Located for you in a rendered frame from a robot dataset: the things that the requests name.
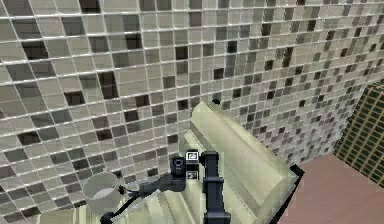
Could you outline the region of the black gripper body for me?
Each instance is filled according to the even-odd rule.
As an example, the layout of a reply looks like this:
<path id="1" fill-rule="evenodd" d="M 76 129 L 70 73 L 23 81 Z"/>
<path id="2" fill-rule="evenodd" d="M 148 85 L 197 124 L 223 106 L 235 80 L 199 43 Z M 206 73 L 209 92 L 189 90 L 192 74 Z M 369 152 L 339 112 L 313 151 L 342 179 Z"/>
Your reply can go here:
<path id="1" fill-rule="evenodd" d="M 171 172 L 160 178 L 161 191 L 181 192 L 186 187 L 186 162 L 183 157 L 170 161 Z"/>

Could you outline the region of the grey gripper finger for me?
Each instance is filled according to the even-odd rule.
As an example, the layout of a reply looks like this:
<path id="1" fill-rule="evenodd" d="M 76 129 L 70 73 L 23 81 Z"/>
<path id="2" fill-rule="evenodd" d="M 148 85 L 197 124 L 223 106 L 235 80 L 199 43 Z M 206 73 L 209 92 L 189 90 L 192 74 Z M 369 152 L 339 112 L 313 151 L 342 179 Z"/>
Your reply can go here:
<path id="1" fill-rule="evenodd" d="M 140 180 L 118 185 L 118 192 L 128 196 L 148 196 L 158 190 L 157 181 Z"/>
<path id="2" fill-rule="evenodd" d="M 142 205 L 146 204 L 149 200 L 154 198 L 160 193 L 160 190 L 139 190 L 130 191 L 129 199 L 116 211 L 106 212 L 100 218 L 100 224 L 113 224 L 115 221 L 121 219 L 127 213 L 138 209 Z"/>

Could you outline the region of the white round vessel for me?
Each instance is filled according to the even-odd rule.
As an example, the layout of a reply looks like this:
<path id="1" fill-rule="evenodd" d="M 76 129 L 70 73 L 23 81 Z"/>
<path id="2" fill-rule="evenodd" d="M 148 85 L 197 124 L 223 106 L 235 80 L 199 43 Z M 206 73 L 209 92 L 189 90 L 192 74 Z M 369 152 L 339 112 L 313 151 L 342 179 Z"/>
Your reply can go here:
<path id="1" fill-rule="evenodd" d="M 122 198 L 119 186 L 120 181 L 115 174 L 102 172 L 88 178 L 82 192 L 90 209 L 97 214 L 104 214 L 118 208 Z"/>

